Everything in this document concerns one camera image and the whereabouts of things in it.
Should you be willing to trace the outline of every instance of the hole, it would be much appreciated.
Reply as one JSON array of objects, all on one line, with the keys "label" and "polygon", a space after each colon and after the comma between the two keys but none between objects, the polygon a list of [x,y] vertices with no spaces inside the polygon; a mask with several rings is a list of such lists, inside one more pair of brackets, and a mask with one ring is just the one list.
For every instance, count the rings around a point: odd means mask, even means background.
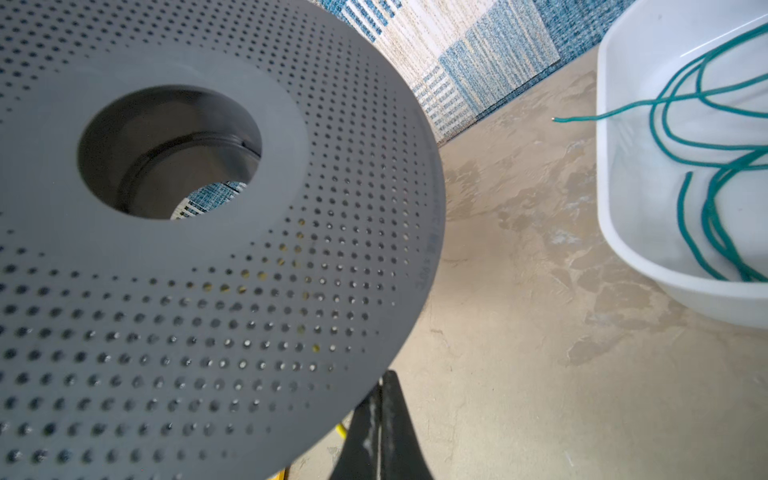
[{"label": "hole", "polygon": [[81,137],[78,167],[108,206],[168,220],[229,201],[253,178],[260,155],[259,129],[236,102],[201,88],[166,85],[102,110]]}]

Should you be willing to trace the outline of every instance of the concrete floor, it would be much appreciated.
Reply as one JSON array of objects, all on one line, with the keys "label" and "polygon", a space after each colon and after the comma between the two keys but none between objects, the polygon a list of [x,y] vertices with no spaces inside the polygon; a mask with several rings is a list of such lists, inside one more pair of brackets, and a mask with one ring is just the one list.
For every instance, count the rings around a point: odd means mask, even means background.
[{"label": "concrete floor", "polygon": [[[768,333],[699,316],[603,241],[596,50],[445,145],[442,260],[393,368],[435,480],[768,478]],[[290,480],[325,479],[331,432]]]}]

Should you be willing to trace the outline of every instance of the perforated gray disc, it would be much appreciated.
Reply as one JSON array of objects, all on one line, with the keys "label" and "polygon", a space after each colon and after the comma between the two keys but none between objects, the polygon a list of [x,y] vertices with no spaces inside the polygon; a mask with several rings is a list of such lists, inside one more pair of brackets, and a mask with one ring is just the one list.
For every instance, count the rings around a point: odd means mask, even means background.
[{"label": "perforated gray disc", "polygon": [[[0,0],[0,478],[252,478],[368,392],[435,275],[442,169],[404,81],[305,0]],[[237,198],[102,203],[89,122],[143,88],[260,131]]]}]

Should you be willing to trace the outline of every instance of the central hole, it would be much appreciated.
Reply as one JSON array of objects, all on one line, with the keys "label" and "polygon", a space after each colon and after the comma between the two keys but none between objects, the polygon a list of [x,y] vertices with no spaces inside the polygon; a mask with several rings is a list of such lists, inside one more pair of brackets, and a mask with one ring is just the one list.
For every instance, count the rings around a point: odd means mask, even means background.
[{"label": "central hole", "polygon": [[91,192],[135,217],[192,217],[253,178],[261,135],[248,112],[214,91],[180,85],[126,95],[86,127],[78,167]]}]

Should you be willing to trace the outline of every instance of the green cord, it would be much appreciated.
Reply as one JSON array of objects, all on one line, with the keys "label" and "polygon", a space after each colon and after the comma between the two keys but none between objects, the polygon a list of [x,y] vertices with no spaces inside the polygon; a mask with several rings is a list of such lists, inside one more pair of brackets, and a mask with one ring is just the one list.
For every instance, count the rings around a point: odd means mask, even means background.
[{"label": "green cord", "polygon": [[690,179],[694,177],[693,172],[685,174],[685,180],[683,180],[683,186],[680,189],[680,194],[677,195],[677,227],[680,229],[680,234],[685,239],[685,243],[688,244],[690,252],[696,257],[696,261],[701,265],[701,268],[705,269],[707,273],[715,277],[718,280],[728,280],[720,272],[712,268],[710,264],[704,259],[699,251],[699,247],[696,246],[696,242],[691,238],[688,229],[685,227],[685,194],[688,192],[688,185],[690,185]]},{"label": "green cord", "polygon": [[[553,118],[552,120],[557,123],[568,123],[572,121],[599,121],[605,118],[610,118],[615,115],[621,114],[625,111],[641,106],[650,106],[649,115],[649,128],[651,136],[653,137],[656,145],[673,161],[689,165],[692,167],[708,167],[717,168],[717,172],[712,176],[707,187],[707,197],[704,199],[703,207],[701,210],[700,220],[702,230],[707,240],[712,247],[725,259],[730,261],[734,267],[736,267],[741,280],[744,282],[768,282],[768,277],[762,273],[756,271],[751,266],[745,264],[739,255],[736,245],[726,232],[723,224],[720,222],[720,215],[717,211],[716,197],[725,184],[735,177],[739,172],[751,171],[751,170],[766,170],[768,164],[754,164],[763,155],[768,154],[768,145],[760,144],[737,144],[737,145],[722,145],[722,144],[710,144],[706,142],[691,141],[676,135],[668,121],[670,105],[678,101],[698,100],[703,104],[715,108],[717,110],[725,111],[731,114],[742,115],[752,118],[768,118],[768,112],[751,111],[742,108],[735,108],[728,105],[719,104],[710,100],[710,97],[714,95],[724,94],[732,91],[738,91],[747,87],[750,87],[760,82],[768,80],[768,74],[758,75],[755,78],[751,78],[746,81],[741,81],[737,84],[728,85],[726,87],[712,88],[710,90],[702,89],[704,72],[706,71],[709,63],[715,58],[721,56],[725,52],[732,50],[739,45],[743,45],[749,40],[752,40],[760,35],[768,33],[768,24],[761,25],[748,32],[732,38],[731,40],[723,43],[719,47],[716,47],[707,53],[689,61],[680,70],[678,70],[672,78],[667,82],[659,95],[653,100],[641,100],[635,101],[630,104],[626,104],[621,108],[609,111],[604,114],[587,116],[587,117],[570,117],[570,118]],[[678,94],[677,92],[683,86],[688,78],[695,75],[695,91],[690,94]],[[689,147],[703,148],[707,150],[715,151],[747,151],[748,153],[742,154],[737,159],[727,162],[704,162],[695,161],[680,157],[674,154],[662,140],[659,135],[659,131],[656,126],[656,109],[661,107],[661,129],[664,134],[674,142],[678,144],[687,145]],[[677,227],[680,230],[680,235],[688,245],[690,252],[694,255],[694,258],[699,265],[707,271],[713,278],[717,280],[728,280],[722,273],[715,270],[703,257],[699,247],[694,242],[688,232],[685,224],[685,197],[688,192],[688,187],[693,179],[694,173],[689,171],[685,174],[683,185],[680,188],[680,193],[677,196]]]}]

